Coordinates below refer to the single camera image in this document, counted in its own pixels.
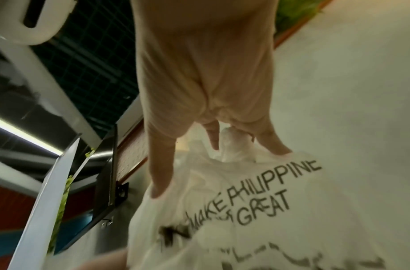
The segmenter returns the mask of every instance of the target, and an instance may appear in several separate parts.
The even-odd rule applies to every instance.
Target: black monitor
[[[117,129],[113,128],[74,175],[55,254],[68,249],[116,207],[116,158]]]

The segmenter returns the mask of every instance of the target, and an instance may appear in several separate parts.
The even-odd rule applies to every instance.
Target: fluorescent light
[[[94,154],[92,154],[89,158],[97,158],[97,157],[111,156],[112,154],[113,154],[113,151],[106,151],[106,152],[94,153]]]
[[[34,145],[37,145],[45,150],[48,150],[51,153],[54,153],[58,156],[61,156],[63,154],[62,151],[58,150],[57,148],[54,148],[52,146],[50,146],[49,144],[36,139],[35,137],[33,137],[32,135],[27,134],[26,132],[22,131],[21,129],[18,129],[16,127],[14,127],[13,125],[3,121],[0,119],[0,128],[3,130],[8,131],[9,133],[12,133],[18,137],[20,137],[21,139],[24,139],[28,142],[33,143]]]

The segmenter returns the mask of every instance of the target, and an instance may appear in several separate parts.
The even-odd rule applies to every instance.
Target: human hand
[[[290,152],[269,117],[277,0],[133,0],[137,79],[152,197],[173,175],[177,138],[194,122],[218,149],[219,122]]]

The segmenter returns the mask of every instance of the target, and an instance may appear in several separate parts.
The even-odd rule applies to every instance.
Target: forearm
[[[74,270],[125,270],[127,249],[101,255]]]

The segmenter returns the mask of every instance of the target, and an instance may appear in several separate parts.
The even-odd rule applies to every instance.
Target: plastic bag
[[[306,153],[274,156],[233,128],[220,161],[200,142],[178,151],[173,180],[150,187],[129,226],[132,270],[386,269],[337,186]],[[162,226],[187,227],[189,239]]]

